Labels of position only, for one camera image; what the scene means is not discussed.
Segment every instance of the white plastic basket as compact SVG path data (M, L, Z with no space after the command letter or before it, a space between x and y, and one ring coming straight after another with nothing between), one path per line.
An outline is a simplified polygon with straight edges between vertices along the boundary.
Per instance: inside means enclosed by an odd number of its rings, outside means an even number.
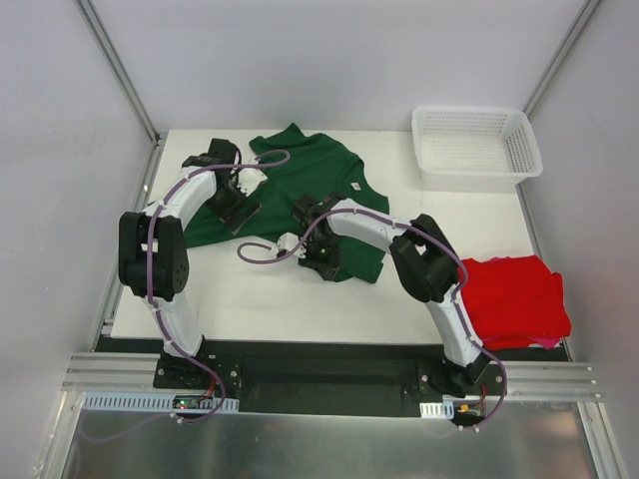
M532 127L518 110L418 107L412 137L427 190L513 192L542 171Z

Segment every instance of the white wall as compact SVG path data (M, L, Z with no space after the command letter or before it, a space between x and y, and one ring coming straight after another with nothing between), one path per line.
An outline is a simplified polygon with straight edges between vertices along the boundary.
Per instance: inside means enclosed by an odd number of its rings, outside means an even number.
M94 0L170 128L408 130L420 104L523 108L583 0Z
M0 476L27 477L96 324L150 143L70 0L0 3Z
M544 258L563 272L577 359L593 361L639 477L639 2L605 2L533 119L527 183Z

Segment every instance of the white table surface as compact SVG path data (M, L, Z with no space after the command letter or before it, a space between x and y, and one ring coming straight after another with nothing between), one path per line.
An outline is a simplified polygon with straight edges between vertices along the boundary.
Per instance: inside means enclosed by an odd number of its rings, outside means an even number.
M252 155L249 140L277 131L172 130L169 133L151 200L176 178L190 155L225 138ZM315 133L305 131L307 135ZM405 132L326 131L364 161L371 187L388 196L390 212L400 218L433 216L461 257L479 260L532 254L519 200L512 194L425 192ZM187 298L206 338L364 343L441 343L423 304L401 287L387 255L376 284L352 278L322 281L292 258L273 265L247 264L236 256L246 239L189 249L191 272ZM256 257L267 251L245 249ZM160 338L142 301L124 288L112 337Z

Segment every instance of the red fabric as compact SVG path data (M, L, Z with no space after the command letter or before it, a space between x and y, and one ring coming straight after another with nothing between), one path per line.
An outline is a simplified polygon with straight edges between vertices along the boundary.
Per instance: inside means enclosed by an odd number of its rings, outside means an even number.
M470 322L488 349L548 347L570 334L561 274L537 256L463 261L469 282L461 296Z

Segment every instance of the green cloth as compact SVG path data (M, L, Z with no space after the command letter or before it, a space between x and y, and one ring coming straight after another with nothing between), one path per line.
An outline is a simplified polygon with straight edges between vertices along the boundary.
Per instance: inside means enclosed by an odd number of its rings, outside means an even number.
M288 150L291 159L281 167L263 170L269 180L248 199L251 204L262 204L262 207L237 235L231 235L207 207L201 207L185 230L187 247L248 236L273 242L284 233L301 236L304 232L292 212L295 201L304 194L320 200L339 192L365 207L388 213L388 198L368 185L361 158L327 135L306 137L297 125L291 124L272 137L253 139L250 145L258 155L270 150ZM264 162L279 159L274 156L265 158ZM377 281L384 256L382 251L346 237L339 239L339 251L341 266L335 281L353 276L367 282Z

